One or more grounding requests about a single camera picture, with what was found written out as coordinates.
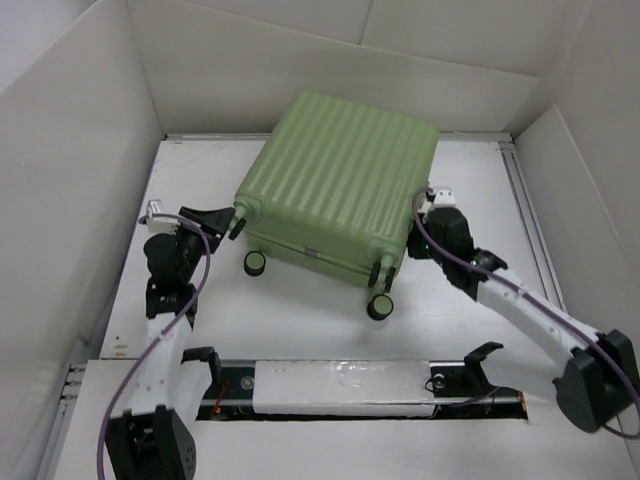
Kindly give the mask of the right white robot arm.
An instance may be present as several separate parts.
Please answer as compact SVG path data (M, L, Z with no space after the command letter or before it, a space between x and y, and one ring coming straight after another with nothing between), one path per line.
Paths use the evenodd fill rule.
M551 360L534 370L490 341L464 358L462 381L479 396L510 387L556 403L578 429L594 433L639 406L639 371L631 340L582 323L527 287L496 254L475 246L466 217L455 207L413 211L410 258L430 259L447 281L497 313Z

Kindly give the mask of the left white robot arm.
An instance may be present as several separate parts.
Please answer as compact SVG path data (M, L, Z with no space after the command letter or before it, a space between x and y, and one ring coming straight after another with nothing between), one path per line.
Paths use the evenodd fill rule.
M149 278L145 289L146 343L104 414L97 473L106 462L118 479L191 479L197 448L191 433L204 396L222 387L222 367L211 346L190 348L202 284L197 267L211 257L232 223L231 207L176 214L160 201L146 206L140 224L150 234L143 246Z

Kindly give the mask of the green suitcase blue lining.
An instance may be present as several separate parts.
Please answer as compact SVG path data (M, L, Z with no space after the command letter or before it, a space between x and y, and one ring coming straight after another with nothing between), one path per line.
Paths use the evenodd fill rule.
M386 108L307 90L296 96L239 185L229 236L260 276L276 258L366 289L383 321L427 184L438 127Z

